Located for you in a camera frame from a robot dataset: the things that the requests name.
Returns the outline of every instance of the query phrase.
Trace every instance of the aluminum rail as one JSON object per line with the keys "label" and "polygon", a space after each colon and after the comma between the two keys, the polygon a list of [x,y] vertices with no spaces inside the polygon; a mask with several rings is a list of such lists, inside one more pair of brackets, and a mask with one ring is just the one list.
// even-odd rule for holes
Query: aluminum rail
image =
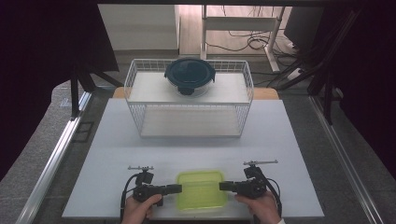
{"label": "aluminum rail", "polygon": [[56,175],[59,165],[61,164],[64,153],[71,141],[73,134],[75,133],[77,126],[81,121],[81,117],[87,107],[88,102],[91,99],[91,94],[84,92],[79,100],[79,110],[80,113],[74,120],[69,120],[64,128],[64,132],[61,135],[58,143],[55,146],[46,167],[44,168],[41,176],[39,177],[35,188],[29,196],[25,206],[23,207],[20,216],[17,220],[17,224],[29,224],[35,219],[35,215],[40,208],[41,203],[50,187],[53,177]]}
{"label": "aluminum rail", "polygon": [[353,190],[355,191],[355,194],[358,197],[359,202],[361,203],[361,207],[363,208],[364,213],[368,217],[370,223],[373,224],[384,223],[384,221],[382,220],[381,216],[379,215],[376,209],[373,198],[371,197],[369,191],[361,181],[361,178],[359,177],[358,172],[356,171],[355,167],[352,164],[352,161],[347,155],[347,152],[344,149],[344,146],[341,143],[340,139],[338,138],[335,129],[333,128],[332,125],[329,125],[329,123],[323,116],[321,112],[323,108],[321,106],[319,98],[317,96],[310,96],[309,99],[311,100],[311,103],[314,106],[314,109],[318,115],[320,123],[322,124],[324,131],[329,137],[334,152],[337,155],[338,160],[341,162],[341,165],[346,173],[346,176]]}

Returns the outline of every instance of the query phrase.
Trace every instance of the black curtain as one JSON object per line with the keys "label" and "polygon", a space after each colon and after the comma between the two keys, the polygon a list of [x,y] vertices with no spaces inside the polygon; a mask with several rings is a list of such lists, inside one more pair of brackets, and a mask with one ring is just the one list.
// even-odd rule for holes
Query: black curtain
{"label": "black curtain", "polygon": [[340,106],[396,178],[396,25],[390,1],[369,1],[335,56]]}
{"label": "black curtain", "polygon": [[96,4],[1,1],[0,30],[3,178],[75,66],[119,68]]}

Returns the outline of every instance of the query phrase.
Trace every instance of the gray floor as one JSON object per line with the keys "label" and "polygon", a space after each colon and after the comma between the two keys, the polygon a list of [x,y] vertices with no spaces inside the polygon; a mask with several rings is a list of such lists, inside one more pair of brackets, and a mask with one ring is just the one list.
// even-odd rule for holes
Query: gray floor
{"label": "gray floor", "polygon": [[[132,58],[176,57],[178,56],[173,54],[153,54],[153,52],[147,54],[139,52],[138,55],[131,54],[131,52],[118,53],[120,72],[109,74],[123,81],[129,68],[129,61]],[[223,56],[222,58],[233,59],[231,56]],[[250,70],[253,72],[270,72],[268,62],[263,57],[238,57],[238,59],[247,60]],[[76,221],[61,218],[68,196],[74,187],[81,165],[89,150],[90,142],[100,122],[107,99],[111,97],[114,91],[114,87],[102,79],[96,76],[93,76],[93,78],[99,87],[93,93],[95,95],[94,101],[90,102],[89,105],[91,107],[89,111],[91,112],[84,116],[78,133],[71,143],[71,150],[68,150],[64,156],[64,161],[72,161],[73,164],[61,164],[34,223],[103,223],[103,221]],[[254,82],[258,83],[274,78],[274,76],[253,75],[253,78]],[[340,165],[332,144],[309,101],[305,90],[308,83],[309,80],[285,91],[280,91],[279,96],[285,104],[291,126],[325,217],[319,219],[287,218],[286,221],[287,223],[369,223],[361,207],[361,202],[355,196],[353,188],[350,187],[345,171]],[[21,156],[0,183],[0,223],[15,223],[20,215],[64,130],[64,125],[70,118],[71,107],[65,99],[70,99],[69,83],[64,83],[55,88],[52,104],[46,116],[37,127]],[[396,223],[395,180],[344,116],[336,101],[332,104],[332,118],[333,127],[345,146],[361,180],[369,190],[384,223]],[[117,223],[117,221],[111,220],[108,222]]]}

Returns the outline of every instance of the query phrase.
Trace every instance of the metal frame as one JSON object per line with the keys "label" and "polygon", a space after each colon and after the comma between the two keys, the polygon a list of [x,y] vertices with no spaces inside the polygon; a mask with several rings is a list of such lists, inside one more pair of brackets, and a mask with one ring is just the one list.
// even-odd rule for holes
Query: metal frame
{"label": "metal frame", "polygon": [[334,127],[330,125],[329,122],[326,120],[325,116],[323,116],[322,114],[323,107],[321,106],[319,98],[317,96],[310,96],[309,99],[315,109],[315,112],[318,115],[320,123],[323,126],[323,130],[326,132],[330,142],[332,143],[334,152],[338,157],[338,160],[340,161],[346,173],[350,185],[355,191],[355,194],[359,199],[359,202],[361,203],[361,207],[363,208],[364,213],[368,217],[370,223],[374,223],[374,224],[384,223],[384,221],[382,220],[381,216],[378,213],[378,210],[376,209],[376,205],[369,191],[361,181],[361,177],[358,175],[358,172],[353,166],[352,161],[350,160],[347,154],[347,151],[345,150],[343,144],[338,138],[338,135]]}
{"label": "metal frame", "polygon": [[202,42],[200,58],[206,59],[206,31],[270,31],[268,45],[264,48],[274,73],[280,72],[274,57],[274,44],[285,7],[282,7],[276,18],[242,18],[242,17],[207,17],[206,5],[202,5]]}
{"label": "metal frame", "polygon": [[79,100],[79,110],[80,113],[74,118],[67,122],[66,127],[64,128],[64,132],[61,135],[58,143],[53,150],[49,161],[47,162],[44,171],[41,173],[37,183],[35,184],[35,188],[29,196],[25,206],[23,207],[20,216],[18,217],[16,223],[19,224],[28,224],[32,223],[35,219],[35,215],[40,208],[42,201],[47,193],[47,190],[50,187],[53,177],[56,175],[56,171],[62,162],[62,158],[64,157],[64,153],[67,150],[67,147],[70,144],[73,134],[75,133],[87,107],[88,102],[91,99],[91,94],[88,92],[84,92]]}

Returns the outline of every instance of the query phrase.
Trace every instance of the wooden floor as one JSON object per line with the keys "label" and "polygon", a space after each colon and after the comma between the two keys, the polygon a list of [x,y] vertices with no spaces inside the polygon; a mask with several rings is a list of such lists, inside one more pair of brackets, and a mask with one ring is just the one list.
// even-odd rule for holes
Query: wooden floor
{"label": "wooden floor", "polygon": [[[229,17],[275,17],[281,7],[233,7],[225,6],[226,16]],[[291,7],[286,7],[280,29],[284,29],[289,18]],[[201,6],[179,6],[180,15],[180,55],[199,55],[202,40],[202,7]],[[207,6],[206,15],[224,16],[222,6]],[[232,35],[250,35],[250,31],[231,31]],[[226,49],[242,49],[248,44],[248,36],[231,36],[228,31],[208,31],[206,33],[206,43],[210,45],[222,46]],[[283,36],[280,30],[276,43],[282,46],[289,44],[289,40]],[[252,43],[254,48],[259,48],[260,42]],[[264,55],[263,49],[252,49],[247,47],[239,51],[230,51],[215,47],[207,47],[207,54],[214,55]]]}

